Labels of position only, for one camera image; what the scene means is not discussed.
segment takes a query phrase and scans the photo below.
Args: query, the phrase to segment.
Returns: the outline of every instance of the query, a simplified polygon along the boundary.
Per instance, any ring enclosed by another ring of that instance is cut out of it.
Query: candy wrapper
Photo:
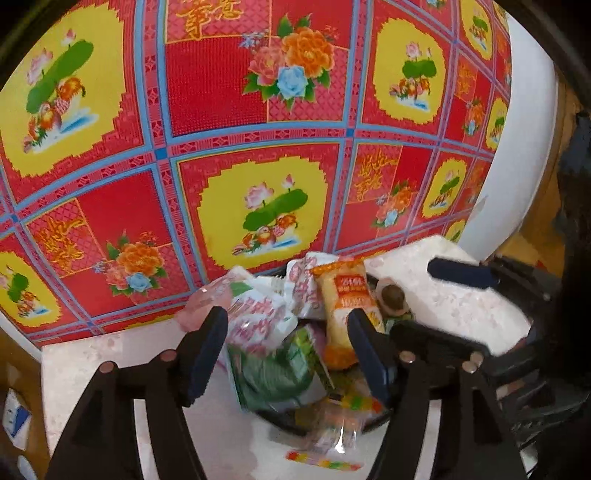
[[[363,463],[357,438],[374,404],[371,398],[331,395],[320,407],[307,446],[288,452],[285,458],[343,472],[359,470]]]
[[[324,362],[329,370],[343,370],[357,363],[347,333],[347,316],[361,308],[374,328],[384,333],[382,315],[369,292],[365,266],[359,261],[342,261],[313,267],[311,273],[322,291],[327,313],[327,341]]]
[[[228,345],[228,374],[243,410],[282,412],[325,398],[334,385],[306,328],[261,357]]]
[[[304,258],[287,264],[284,297],[288,307],[298,317],[308,320],[326,320],[326,312],[320,290],[310,269],[317,265],[336,262],[336,255],[308,252]]]
[[[187,332],[198,330],[213,306],[228,312],[226,343],[247,353],[275,351],[297,326],[284,298],[242,267],[197,290],[175,319]]]

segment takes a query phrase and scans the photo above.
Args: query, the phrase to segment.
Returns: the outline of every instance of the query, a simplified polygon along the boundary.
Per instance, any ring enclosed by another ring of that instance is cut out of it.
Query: green snack package
[[[306,328],[296,330],[267,356],[228,345],[228,374],[243,410],[283,412],[325,398],[334,391]]]

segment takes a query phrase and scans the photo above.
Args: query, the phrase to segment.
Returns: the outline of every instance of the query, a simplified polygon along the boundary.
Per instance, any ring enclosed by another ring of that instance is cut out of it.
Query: clear plastic bag
[[[357,439],[375,403],[372,398],[331,395],[320,406],[305,448],[292,450],[285,458],[343,472],[359,470],[363,462]]]

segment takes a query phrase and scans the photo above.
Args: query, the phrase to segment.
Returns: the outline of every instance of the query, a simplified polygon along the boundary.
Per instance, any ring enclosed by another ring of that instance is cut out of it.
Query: metal screw
[[[484,355],[482,355],[482,352],[472,352],[470,355],[470,362],[476,364],[477,367],[480,367],[483,361]]]
[[[464,363],[462,363],[462,370],[469,374],[473,374],[474,372],[476,372],[476,370],[478,370],[478,366],[474,362],[465,361]]]
[[[176,350],[165,350],[160,354],[160,359],[163,362],[172,362],[177,357]]]
[[[412,352],[409,352],[408,350],[400,352],[398,358],[401,362],[404,362],[405,364],[411,364],[417,359],[416,355]]]
[[[115,364],[113,362],[103,362],[99,367],[99,372],[102,374],[108,374],[113,371]]]

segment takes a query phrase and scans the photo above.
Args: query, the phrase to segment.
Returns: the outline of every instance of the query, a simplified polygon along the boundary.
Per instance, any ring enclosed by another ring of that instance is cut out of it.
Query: orange snack package
[[[363,309],[374,328],[384,333],[378,305],[369,292],[365,266],[362,260],[341,261],[319,265],[310,272],[320,286],[327,315],[324,363],[329,370],[344,370],[357,363],[347,333],[347,316],[351,310]]]

